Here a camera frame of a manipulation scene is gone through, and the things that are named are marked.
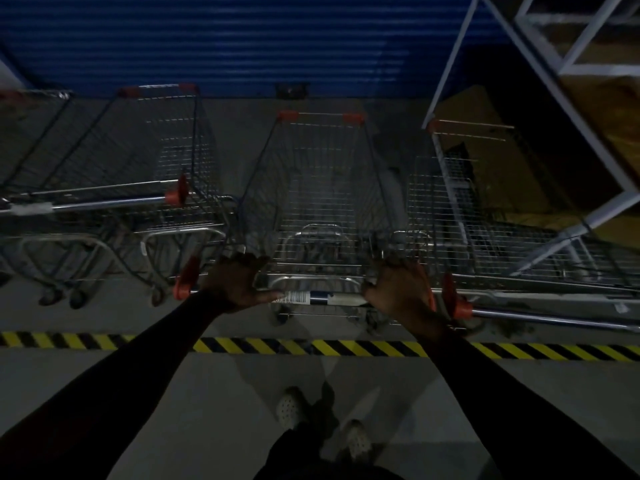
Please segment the person's right hand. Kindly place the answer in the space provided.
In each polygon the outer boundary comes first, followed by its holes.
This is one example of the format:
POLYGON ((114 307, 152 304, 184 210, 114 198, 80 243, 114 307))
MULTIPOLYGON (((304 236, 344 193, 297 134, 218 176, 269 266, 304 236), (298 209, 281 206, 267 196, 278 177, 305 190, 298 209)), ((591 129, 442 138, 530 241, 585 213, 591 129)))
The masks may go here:
POLYGON ((399 322, 417 339, 437 340, 445 331, 435 311, 435 298, 424 267, 415 261, 389 257, 373 261, 374 284, 389 288, 389 309, 377 309, 399 322))

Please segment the person's left hand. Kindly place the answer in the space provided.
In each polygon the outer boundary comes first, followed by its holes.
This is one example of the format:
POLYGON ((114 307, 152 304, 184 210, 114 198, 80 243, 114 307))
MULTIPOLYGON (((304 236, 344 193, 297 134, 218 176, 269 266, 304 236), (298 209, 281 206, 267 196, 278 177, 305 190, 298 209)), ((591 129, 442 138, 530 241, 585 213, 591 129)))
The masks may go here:
POLYGON ((251 308, 249 295, 257 289, 254 286, 255 278, 268 262, 269 257, 257 257, 252 253, 222 256, 211 266, 195 297, 214 315, 232 314, 251 308))

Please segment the person's right forearm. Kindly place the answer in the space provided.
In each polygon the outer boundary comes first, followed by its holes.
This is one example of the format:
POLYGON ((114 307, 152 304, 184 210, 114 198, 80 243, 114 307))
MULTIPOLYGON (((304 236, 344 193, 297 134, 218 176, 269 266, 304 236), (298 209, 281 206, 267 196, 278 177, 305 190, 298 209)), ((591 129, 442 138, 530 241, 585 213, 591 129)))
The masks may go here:
POLYGON ((580 424, 434 316, 417 319, 412 334, 504 480, 640 480, 580 424))

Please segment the person's left forearm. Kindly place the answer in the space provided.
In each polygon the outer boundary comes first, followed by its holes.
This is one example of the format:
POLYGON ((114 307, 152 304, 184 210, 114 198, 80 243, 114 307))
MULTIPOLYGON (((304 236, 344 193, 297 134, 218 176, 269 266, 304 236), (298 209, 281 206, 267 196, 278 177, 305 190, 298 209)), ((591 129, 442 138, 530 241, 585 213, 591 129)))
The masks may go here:
POLYGON ((0 437, 0 480, 106 480, 205 329, 233 309, 201 290, 0 437))

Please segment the person's left white clog shoe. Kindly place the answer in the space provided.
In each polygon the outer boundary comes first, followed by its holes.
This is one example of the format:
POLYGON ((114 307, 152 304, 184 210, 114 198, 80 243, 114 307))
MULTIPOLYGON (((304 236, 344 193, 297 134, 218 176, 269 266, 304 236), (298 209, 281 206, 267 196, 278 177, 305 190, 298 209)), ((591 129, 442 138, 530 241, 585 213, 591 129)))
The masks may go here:
POLYGON ((298 387, 287 388, 275 408, 279 425, 286 431, 309 424, 308 403, 298 387))

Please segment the person's white clog shoe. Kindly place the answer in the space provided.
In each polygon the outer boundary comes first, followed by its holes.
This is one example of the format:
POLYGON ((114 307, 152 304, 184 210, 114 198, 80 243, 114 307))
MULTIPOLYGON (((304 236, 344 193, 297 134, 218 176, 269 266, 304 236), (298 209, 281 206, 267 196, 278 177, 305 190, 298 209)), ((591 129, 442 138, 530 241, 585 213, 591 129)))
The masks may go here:
POLYGON ((373 464, 374 445, 361 421, 353 419, 346 425, 344 439, 350 462, 360 465, 373 464))
POLYGON ((275 408, 279 425, 286 431, 309 424, 308 403, 298 387, 287 388, 275 408))

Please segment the person's right white clog shoe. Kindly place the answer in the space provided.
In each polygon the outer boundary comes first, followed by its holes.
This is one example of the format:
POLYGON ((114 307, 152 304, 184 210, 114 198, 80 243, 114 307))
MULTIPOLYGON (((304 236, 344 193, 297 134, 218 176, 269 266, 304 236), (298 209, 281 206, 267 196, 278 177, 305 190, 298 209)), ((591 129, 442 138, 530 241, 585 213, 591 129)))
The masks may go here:
POLYGON ((346 425, 344 439, 350 462, 360 465, 373 464, 374 445, 361 421, 353 419, 346 425))

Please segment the person's black trousers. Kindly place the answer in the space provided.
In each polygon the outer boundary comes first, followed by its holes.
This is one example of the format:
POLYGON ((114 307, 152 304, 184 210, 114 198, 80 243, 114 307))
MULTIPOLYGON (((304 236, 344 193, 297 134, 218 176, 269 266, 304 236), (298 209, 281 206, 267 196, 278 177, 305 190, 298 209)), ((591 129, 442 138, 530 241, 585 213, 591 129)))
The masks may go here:
POLYGON ((323 439, 310 424, 284 432, 270 448, 253 480, 404 480, 386 468, 350 462, 348 452, 321 457, 323 439))

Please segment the brown cardboard box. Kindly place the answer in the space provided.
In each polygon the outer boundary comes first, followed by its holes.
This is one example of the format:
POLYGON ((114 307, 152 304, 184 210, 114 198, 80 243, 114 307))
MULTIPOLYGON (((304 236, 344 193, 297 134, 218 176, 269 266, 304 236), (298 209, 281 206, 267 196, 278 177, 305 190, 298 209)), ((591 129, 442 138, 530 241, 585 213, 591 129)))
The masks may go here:
POLYGON ((466 151, 479 206, 493 220, 523 223, 555 211, 516 129, 506 124, 483 86, 440 100, 429 126, 444 151, 459 146, 466 151))
POLYGON ((640 77, 561 78, 576 108, 640 178, 640 77))

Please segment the blue roller shutter door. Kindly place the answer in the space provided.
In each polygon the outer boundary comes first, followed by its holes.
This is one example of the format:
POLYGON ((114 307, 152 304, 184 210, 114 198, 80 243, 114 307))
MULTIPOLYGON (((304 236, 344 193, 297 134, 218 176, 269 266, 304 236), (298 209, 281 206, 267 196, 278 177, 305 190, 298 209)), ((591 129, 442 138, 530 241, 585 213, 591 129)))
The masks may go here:
POLYGON ((471 0, 0 0, 0 60, 35 88, 107 97, 428 97, 471 0))

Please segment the white metal shelf rack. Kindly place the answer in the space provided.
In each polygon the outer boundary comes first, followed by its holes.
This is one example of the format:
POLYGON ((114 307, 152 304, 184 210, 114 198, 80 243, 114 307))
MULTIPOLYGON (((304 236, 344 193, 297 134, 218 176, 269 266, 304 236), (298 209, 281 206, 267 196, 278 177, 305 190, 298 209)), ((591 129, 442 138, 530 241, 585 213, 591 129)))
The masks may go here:
POLYGON ((624 211, 630 209, 633 205, 640 203, 640 184, 636 183, 632 177, 630 170, 624 169, 622 164, 615 158, 613 152, 606 147, 604 140, 596 135, 596 132, 588 124, 574 104, 570 101, 561 83, 554 75, 551 68, 546 63, 542 63, 540 57, 534 54, 532 44, 525 42, 525 35, 521 29, 515 28, 514 22, 509 22, 499 8, 492 0, 470 0, 467 12, 461 23, 457 38, 452 46, 451 53, 442 72, 434 95, 428 107, 427 114, 422 122, 421 128, 429 133, 433 132, 435 122, 435 108, 441 94, 444 90, 445 83, 449 78, 456 57, 465 39, 470 23, 476 13, 478 5, 484 4, 494 19, 500 24, 503 31, 508 35, 512 44, 516 46, 519 53, 524 57, 529 67, 533 69, 538 79, 544 84, 549 94, 555 102, 562 108, 565 115, 571 120, 574 128, 578 130, 592 151, 595 152, 605 169, 615 179, 621 192, 613 197, 602 206, 592 211, 587 217, 583 218, 578 225, 573 225, 565 230, 560 231, 555 238, 548 243, 531 251, 525 258, 521 259, 517 264, 510 267, 507 275, 516 277, 522 275, 525 271, 534 265, 542 262, 544 259, 556 254, 560 250, 564 250, 574 241, 588 232, 594 231, 597 227, 609 222, 614 217, 619 216, 624 211))

